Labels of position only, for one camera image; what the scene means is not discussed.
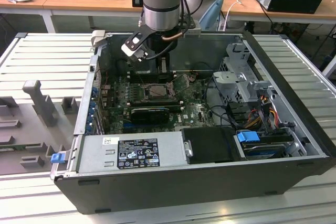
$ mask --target power supply label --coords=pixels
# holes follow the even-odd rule
[[[160,166],[157,139],[121,140],[118,142],[119,169]]]

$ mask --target blue latch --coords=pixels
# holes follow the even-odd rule
[[[90,108],[95,108],[96,105],[97,105],[97,104],[96,104],[94,101],[90,101],[90,103],[89,103],[89,107],[90,107]]]
[[[259,142],[260,138],[256,131],[241,131],[237,134],[240,142]]]
[[[54,153],[50,161],[52,164],[65,163],[65,153]]]

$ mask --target white cable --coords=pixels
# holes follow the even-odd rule
[[[236,0],[236,2],[234,2],[234,3],[230,6],[229,10],[227,10],[227,14],[226,14],[226,17],[225,17],[225,22],[224,22],[224,28],[223,28],[223,31],[226,30],[226,26],[227,26],[227,18],[229,17],[229,13],[230,13],[231,8],[232,8],[235,4],[238,4],[238,3],[242,5],[242,2],[241,2],[241,1]]]
[[[227,18],[228,18],[228,16],[229,16],[229,13],[230,13],[231,8],[232,8],[235,4],[238,4],[238,3],[239,3],[239,4],[242,4],[242,2],[240,2],[240,1],[234,2],[233,4],[231,4],[229,10],[227,11],[227,14],[226,14],[226,17],[225,17],[225,22],[224,22],[224,28],[223,28],[223,31],[226,30],[226,26],[227,26]]]

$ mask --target gray plastic part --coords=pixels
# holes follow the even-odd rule
[[[42,143],[36,144],[34,146],[27,146],[26,150],[28,152],[46,152],[47,148],[48,148],[47,145],[44,142],[42,142]]]
[[[46,102],[44,96],[40,90],[41,82],[39,80],[26,81],[22,90],[29,94],[34,102],[35,108],[39,111],[44,123],[47,127],[53,126],[56,123],[55,118],[52,115],[52,109]]]
[[[9,108],[18,107],[13,97],[0,97],[0,105],[7,105]]]
[[[54,110],[55,110],[55,105],[53,104],[53,101],[51,100],[50,96],[44,95],[43,98],[44,98],[44,100],[46,101],[46,103],[48,105],[48,109],[50,110],[51,113],[53,113]],[[34,104],[33,104],[33,108],[34,108],[36,114],[41,115],[41,113],[39,112],[38,108]]]
[[[0,116],[13,115],[7,105],[0,105]]]
[[[52,156],[54,153],[56,153],[56,152],[54,151],[54,149],[52,148],[52,146],[49,145],[48,148],[47,148],[47,152],[46,152],[46,158],[49,158],[49,159],[50,159],[51,156]]]
[[[14,141],[13,136],[0,136],[0,145],[13,144]]]
[[[0,129],[19,128],[21,123],[19,120],[2,120],[0,121]]]
[[[15,38],[26,38],[27,35],[28,35],[28,33],[17,33],[15,35]]]
[[[21,158],[20,164],[24,168],[36,168],[44,166],[44,161],[40,156],[26,156]]]
[[[64,114],[75,114],[78,112],[78,106],[74,97],[64,97],[62,100]]]

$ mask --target table leg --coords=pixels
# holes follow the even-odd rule
[[[95,29],[95,21],[93,21],[93,17],[92,16],[88,16],[89,18],[89,24],[90,24],[90,28],[91,29]]]
[[[54,23],[52,21],[52,13],[50,10],[44,10],[42,13],[42,18],[44,20],[44,24],[46,25],[48,33],[56,33],[56,28],[54,27]]]
[[[335,69],[336,69],[336,56],[334,56],[332,61],[326,66],[322,74],[324,74],[325,77],[329,77],[334,72]]]

